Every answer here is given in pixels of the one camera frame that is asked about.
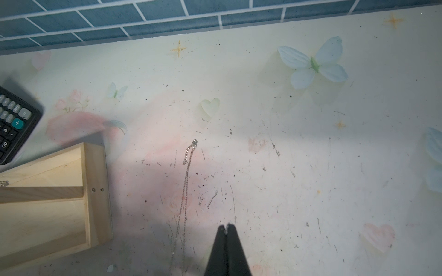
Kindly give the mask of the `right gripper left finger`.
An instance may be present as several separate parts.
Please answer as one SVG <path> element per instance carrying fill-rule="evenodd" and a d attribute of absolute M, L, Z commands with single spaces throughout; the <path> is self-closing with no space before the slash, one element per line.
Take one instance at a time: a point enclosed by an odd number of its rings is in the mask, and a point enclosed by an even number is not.
<path fill-rule="evenodd" d="M 218 227 L 204 276 L 227 276 L 227 231 L 224 225 Z"/>

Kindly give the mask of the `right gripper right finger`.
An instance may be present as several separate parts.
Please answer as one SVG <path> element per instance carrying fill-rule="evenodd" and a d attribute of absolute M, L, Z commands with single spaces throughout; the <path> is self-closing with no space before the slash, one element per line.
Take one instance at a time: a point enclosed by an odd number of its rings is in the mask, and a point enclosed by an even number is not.
<path fill-rule="evenodd" d="M 252 276 L 234 224 L 227 226 L 226 239 L 228 276 Z"/>

